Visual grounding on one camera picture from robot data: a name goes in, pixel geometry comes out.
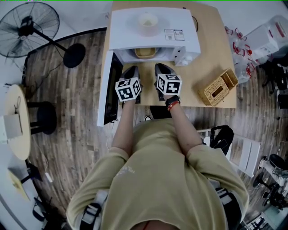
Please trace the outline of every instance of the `fan grille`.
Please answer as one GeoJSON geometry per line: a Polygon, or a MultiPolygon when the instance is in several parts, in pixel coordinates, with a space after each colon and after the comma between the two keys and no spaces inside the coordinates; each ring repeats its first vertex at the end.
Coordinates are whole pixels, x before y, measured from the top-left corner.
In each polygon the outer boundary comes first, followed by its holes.
{"type": "Polygon", "coordinates": [[[28,55],[48,43],[37,34],[19,36],[18,30],[25,17],[32,16],[34,28],[53,39],[59,29],[59,16],[49,5],[29,2],[10,10],[0,21],[0,54],[8,58],[28,55]]]}

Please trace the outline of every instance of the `black bag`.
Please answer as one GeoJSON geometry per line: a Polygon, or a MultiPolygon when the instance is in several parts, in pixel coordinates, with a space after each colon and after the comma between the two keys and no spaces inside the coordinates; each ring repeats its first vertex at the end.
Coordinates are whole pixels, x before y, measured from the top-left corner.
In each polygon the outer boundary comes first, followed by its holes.
{"type": "Polygon", "coordinates": [[[229,147],[233,141],[234,132],[228,125],[221,125],[211,128],[210,147],[213,149],[221,148],[227,155],[229,147]],[[221,129],[215,137],[215,130],[221,129]]]}

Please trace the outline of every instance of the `red wristband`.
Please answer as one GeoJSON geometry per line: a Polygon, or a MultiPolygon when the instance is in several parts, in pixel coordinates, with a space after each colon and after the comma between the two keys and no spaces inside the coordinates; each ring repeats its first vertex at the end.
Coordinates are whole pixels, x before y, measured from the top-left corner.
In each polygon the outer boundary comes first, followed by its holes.
{"type": "Polygon", "coordinates": [[[170,111],[170,109],[172,109],[172,107],[176,104],[179,104],[179,101],[174,101],[172,102],[169,106],[168,106],[168,111],[170,111]]]}

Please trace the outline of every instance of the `microwave door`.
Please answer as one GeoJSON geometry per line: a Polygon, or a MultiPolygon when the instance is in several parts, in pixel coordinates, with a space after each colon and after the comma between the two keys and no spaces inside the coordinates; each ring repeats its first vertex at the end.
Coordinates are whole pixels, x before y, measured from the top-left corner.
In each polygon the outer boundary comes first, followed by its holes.
{"type": "Polygon", "coordinates": [[[113,51],[107,51],[100,87],[98,126],[104,126],[117,119],[119,99],[115,83],[119,81],[122,71],[123,64],[119,58],[113,51]]]}

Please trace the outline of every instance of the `beige t-shirt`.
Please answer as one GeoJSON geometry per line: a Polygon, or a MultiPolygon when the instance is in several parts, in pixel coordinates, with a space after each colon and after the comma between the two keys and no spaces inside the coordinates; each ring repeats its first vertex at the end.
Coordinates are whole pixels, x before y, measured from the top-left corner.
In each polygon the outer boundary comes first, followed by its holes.
{"type": "Polygon", "coordinates": [[[242,212],[248,193],[221,149],[192,148],[185,158],[171,119],[143,122],[135,128],[133,155],[111,148],[73,196],[67,220],[72,228],[98,190],[109,190],[101,230],[130,230],[160,220],[181,230],[224,230],[223,205],[209,182],[234,191],[242,212]]]}

